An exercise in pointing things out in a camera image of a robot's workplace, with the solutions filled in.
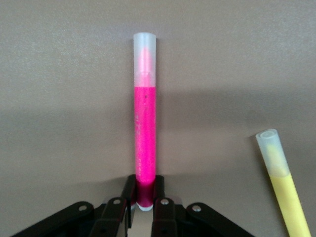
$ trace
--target pink marker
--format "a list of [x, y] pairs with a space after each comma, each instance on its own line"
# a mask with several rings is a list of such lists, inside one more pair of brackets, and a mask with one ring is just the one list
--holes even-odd
[[134, 110], [137, 204], [153, 208], [156, 176], [156, 36], [134, 35]]

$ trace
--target gray background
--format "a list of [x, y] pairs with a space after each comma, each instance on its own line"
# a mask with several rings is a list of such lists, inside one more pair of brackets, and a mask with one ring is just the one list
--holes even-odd
[[[258, 237], [286, 236], [254, 135], [276, 128], [316, 235], [316, 2], [1, 1], [0, 236], [134, 173], [133, 34], [157, 36], [157, 172]], [[150, 236], [138, 211], [130, 236]]]

